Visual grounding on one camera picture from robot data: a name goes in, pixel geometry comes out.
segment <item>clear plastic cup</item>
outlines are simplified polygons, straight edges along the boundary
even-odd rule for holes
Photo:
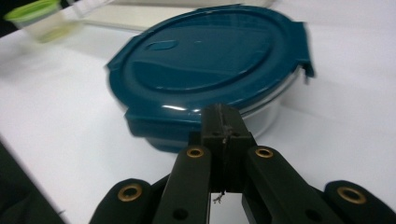
[[[12,21],[41,43],[65,36],[73,25],[66,22],[61,12],[60,0],[39,0],[10,11],[5,20]]]

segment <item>brass bolt hole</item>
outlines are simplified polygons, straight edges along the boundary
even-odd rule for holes
[[[258,148],[256,149],[256,155],[267,159],[273,157],[274,152],[267,148]]]
[[[363,204],[367,202],[366,197],[358,190],[352,189],[349,187],[340,187],[337,189],[338,195],[344,200],[355,203],[355,204]]]
[[[142,187],[138,184],[124,186],[118,194],[119,199],[125,203],[136,200],[140,195],[142,195]]]
[[[199,158],[204,156],[204,151],[200,148],[190,148],[187,150],[187,155],[191,158]]]

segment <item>teal lid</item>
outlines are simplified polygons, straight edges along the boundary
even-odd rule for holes
[[[107,67],[111,90],[129,108],[132,133],[179,139],[199,129],[201,108],[251,106],[299,65],[313,76],[301,22],[233,5],[163,21],[134,37]]]

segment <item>dark background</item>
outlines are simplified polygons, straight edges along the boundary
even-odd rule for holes
[[[5,21],[4,16],[16,7],[22,7],[32,3],[35,0],[0,0],[0,37],[8,35],[17,30],[10,21]],[[66,0],[61,0],[62,7],[68,7]]]

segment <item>white table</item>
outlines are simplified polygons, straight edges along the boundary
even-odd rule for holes
[[[277,1],[306,21],[317,78],[286,94],[258,140],[312,186],[357,183],[396,210],[396,2]],[[154,183],[176,154],[129,134],[106,63],[138,32],[86,25],[66,39],[0,39],[0,134],[68,223],[87,223],[110,188]],[[247,223],[240,197],[212,204],[212,223]]]

